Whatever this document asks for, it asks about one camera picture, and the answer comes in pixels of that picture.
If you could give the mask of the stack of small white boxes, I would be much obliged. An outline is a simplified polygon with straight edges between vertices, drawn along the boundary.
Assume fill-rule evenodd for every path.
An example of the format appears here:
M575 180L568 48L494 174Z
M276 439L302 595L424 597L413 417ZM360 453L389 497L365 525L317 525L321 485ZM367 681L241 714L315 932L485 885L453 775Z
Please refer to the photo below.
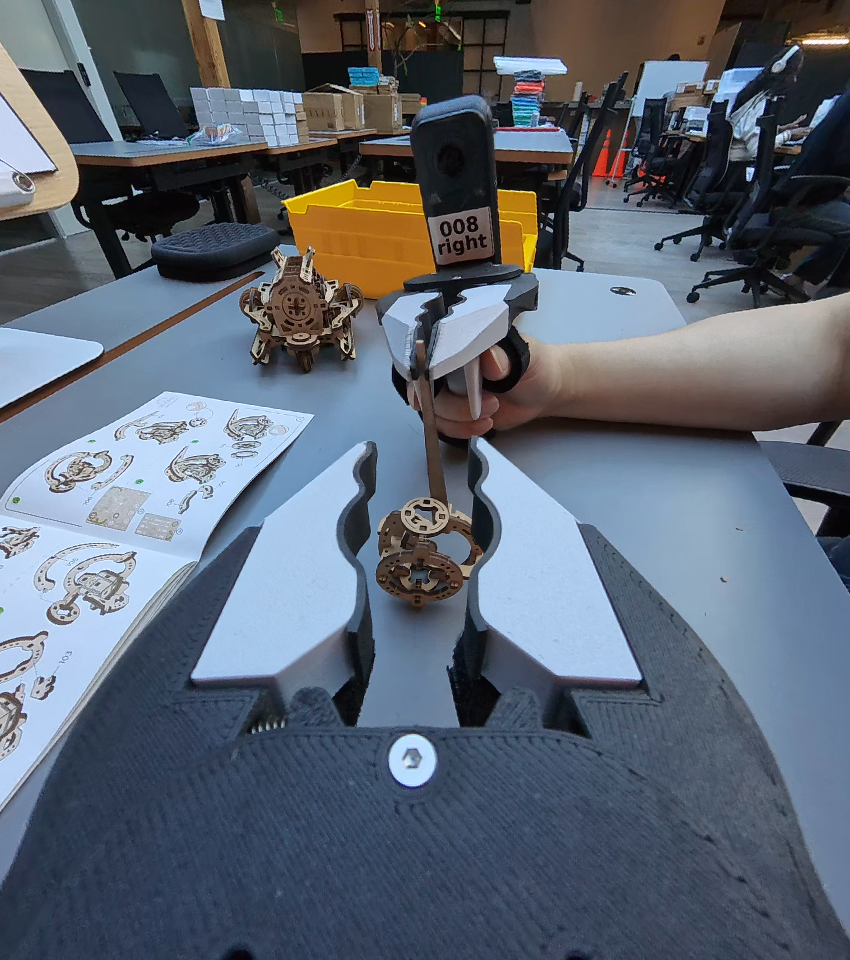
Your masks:
M310 140L301 92L191 87L191 100L201 128L230 127L239 135L263 139L268 147Z

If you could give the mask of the open instruction booklet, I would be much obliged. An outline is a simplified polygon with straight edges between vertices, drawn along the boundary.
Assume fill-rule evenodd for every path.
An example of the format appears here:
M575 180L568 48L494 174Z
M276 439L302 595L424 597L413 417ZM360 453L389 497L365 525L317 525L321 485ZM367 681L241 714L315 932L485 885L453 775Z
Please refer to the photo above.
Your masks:
M0 500L0 811L309 413L164 392Z

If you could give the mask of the person's right forearm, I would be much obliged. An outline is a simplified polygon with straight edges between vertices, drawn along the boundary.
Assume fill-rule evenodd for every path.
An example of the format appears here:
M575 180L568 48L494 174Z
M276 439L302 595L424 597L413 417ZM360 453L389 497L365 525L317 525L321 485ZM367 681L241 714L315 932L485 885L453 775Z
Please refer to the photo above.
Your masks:
M850 419L850 292L555 354L557 416L745 431Z

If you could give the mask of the yellow plastic bin stack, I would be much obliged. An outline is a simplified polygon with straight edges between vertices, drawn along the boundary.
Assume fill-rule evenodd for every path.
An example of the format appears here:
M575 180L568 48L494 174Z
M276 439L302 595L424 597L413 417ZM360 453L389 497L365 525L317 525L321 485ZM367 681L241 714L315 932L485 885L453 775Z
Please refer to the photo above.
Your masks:
M432 241L451 240L461 250L469 226L491 241L498 226L501 261L509 270L529 271L537 250L537 197L527 191L499 191L489 210L491 186L478 175L449 181L431 179L423 194L412 183L375 181L369 188L354 180L321 188L285 202L301 254L314 250L314 268L329 280L358 286L366 299L400 291L403 283L436 270Z

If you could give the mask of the black office chair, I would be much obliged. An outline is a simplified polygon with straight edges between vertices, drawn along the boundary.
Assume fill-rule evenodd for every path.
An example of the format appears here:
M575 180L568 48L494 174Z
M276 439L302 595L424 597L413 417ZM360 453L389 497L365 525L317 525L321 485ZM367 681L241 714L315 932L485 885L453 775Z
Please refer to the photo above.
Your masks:
M735 223L730 245L740 264L709 271L686 296L690 304L701 290L743 282L753 305L772 291L787 303L809 301L828 279L850 245L850 202L840 177L800 176L791 198L767 193L761 209L754 203Z
M654 244L656 251L661 251L667 241L679 244L683 238L697 235L700 237L698 249L690 259L698 261L705 246L710 246L712 241L720 235L721 218L718 212L728 192L728 187L724 186L724 180L729 168L732 141L732 126L727 118L728 106L728 101L712 102L708 114L703 159L684 195L684 200L691 207L692 212L701 214L703 221L699 227L663 237Z
M22 74L69 144L112 142L73 72L22 69ZM134 193L124 176L98 167L80 173L79 192L71 203L78 220L88 227L93 223L93 202L102 203L103 214L123 239L133 235L143 242L171 235L176 224L200 211L199 200L189 192Z

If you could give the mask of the wooden board with paper sheet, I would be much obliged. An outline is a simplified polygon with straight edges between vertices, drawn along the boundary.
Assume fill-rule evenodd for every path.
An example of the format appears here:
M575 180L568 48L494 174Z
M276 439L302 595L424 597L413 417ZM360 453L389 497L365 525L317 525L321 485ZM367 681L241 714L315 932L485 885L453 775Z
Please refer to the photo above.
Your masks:
M0 222L29 213L45 213L70 205L80 176L70 146L58 126L22 76L0 42L0 93L56 165L52 173L36 174L32 202L0 208Z

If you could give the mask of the thin wooden stick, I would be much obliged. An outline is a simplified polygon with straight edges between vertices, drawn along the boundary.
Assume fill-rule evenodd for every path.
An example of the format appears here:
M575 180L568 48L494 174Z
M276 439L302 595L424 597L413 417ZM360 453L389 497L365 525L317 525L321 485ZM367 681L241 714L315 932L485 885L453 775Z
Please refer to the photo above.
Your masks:
M443 472L441 443L434 410L434 389L427 363L426 344L424 340L417 339L414 346L416 378L413 380L413 387L409 388L409 396L411 397L409 403L416 405L421 413L430 497L440 501L445 506L449 506L450 501Z

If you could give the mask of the black padded wrist rest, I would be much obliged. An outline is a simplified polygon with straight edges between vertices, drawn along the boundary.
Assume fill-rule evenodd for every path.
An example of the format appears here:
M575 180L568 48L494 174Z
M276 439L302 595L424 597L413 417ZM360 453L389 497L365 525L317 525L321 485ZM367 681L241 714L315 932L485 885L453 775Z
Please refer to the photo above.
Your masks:
M151 259L166 279L226 281L265 264L280 241L276 231L260 223L209 222L159 239Z

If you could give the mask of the round wooden wheel assembly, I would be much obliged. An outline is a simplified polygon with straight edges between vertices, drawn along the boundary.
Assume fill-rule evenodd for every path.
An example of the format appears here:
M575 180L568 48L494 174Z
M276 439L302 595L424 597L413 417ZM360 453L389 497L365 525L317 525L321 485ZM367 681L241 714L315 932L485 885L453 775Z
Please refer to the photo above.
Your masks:
M443 534L464 538L469 547L465 561L439 551L436 538ZM484 554L472 535L471 518L432 497L414 498L389 513L378 535L379 587L415 608L454 596Z

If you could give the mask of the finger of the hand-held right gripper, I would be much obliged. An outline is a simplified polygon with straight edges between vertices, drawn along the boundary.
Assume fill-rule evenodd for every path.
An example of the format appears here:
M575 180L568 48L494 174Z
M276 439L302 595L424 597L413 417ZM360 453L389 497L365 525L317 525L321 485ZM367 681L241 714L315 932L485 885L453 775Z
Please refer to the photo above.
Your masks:
M508 332L510 308L506 295L510 287L473 287L446 316L431 328L427 361L432 380L473 366L479 371L479 357L501 341Z
M419 377L417 347L429 347L433 325L443 318L442 293L392 293L380 299L380 324L397 375L408 382Z

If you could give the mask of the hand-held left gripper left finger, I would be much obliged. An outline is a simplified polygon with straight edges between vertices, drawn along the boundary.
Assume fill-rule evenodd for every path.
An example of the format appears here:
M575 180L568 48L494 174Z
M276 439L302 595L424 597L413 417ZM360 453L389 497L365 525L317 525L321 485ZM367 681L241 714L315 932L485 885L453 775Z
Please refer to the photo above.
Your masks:
M206 687L265 690L271 714L322 688L357 722L374 662L367 576L377 450L360 442L262 524L191 672Z

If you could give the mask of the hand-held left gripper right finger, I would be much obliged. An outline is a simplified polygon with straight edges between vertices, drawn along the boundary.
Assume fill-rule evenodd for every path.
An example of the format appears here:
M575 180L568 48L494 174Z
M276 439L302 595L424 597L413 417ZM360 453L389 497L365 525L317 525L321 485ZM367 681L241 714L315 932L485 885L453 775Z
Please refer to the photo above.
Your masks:
M574 515L486 440L471 441L470 575L450 680L458 723L484 725L498 696L531 691L560 723L566 690L630 690L639 666Z

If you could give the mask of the assembled wooden model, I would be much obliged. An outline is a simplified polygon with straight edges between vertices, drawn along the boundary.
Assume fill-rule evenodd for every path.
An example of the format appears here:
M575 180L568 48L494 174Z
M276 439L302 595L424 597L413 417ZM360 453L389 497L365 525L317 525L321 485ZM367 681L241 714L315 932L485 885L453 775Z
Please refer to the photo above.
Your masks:
M363 307L363 293L319 273L315 254L312 246L296 256L275 249L274 280L243 292L240 309L258 325L250 350L254 363L267 364L276 347L293 355L304 372L325 345L337 346L342 359L356 357L352 319Z

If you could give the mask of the cardboard box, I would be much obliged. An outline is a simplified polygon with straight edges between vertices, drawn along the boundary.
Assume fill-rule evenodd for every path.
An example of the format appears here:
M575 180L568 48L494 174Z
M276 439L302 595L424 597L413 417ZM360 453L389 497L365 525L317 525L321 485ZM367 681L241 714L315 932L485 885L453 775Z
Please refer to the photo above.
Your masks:
M361 94L366 129L394 135L403 129L402 99L400 93L364 91Z
M348 87L325 83L302 94L311 133L358 131L366 127L364 96Z

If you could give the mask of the person's right hand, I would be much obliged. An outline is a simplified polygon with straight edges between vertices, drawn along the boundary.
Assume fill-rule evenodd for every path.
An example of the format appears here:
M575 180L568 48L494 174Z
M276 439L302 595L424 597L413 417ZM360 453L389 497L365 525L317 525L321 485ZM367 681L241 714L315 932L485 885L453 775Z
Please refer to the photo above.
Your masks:
M850 418L850 344L828 335L799 331L793 345L777 335L779 346L759 333L734 336L729 344L711 342L712 330L691 334L691 352L671 349L664 365L651 347L651 373L644 371L646 343L587 342L551 344L528 339L529 365L516 386L504 393L484 390L480 411L471 415L466 397L448 390L433 400L438 432L449 439L480 437L537 419L693 426L726 430L767 430L797 426L817 417Z

